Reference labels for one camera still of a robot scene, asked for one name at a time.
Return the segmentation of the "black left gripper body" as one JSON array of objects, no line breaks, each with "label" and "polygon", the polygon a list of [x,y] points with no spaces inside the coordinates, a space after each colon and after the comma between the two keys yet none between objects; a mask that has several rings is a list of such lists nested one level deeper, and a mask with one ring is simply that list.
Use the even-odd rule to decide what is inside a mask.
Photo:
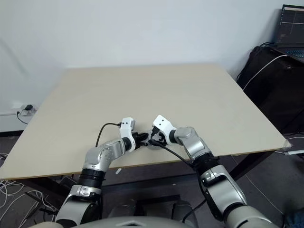
[{"label": "black left gripper body", "polygon": [[135,149],[140,148],[142,146],[143,133],[134,132],[134,133],[132,133],[132,136],[135,141]]}]

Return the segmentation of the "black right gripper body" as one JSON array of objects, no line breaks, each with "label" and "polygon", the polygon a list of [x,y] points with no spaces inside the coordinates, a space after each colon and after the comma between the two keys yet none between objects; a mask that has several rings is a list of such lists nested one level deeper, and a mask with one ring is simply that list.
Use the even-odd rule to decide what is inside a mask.
[{"label": "black right gripper body", "polygon": [[152,129],[152,140],[163,146],[167,145],[164,134],[157,127],[153,127]]}]

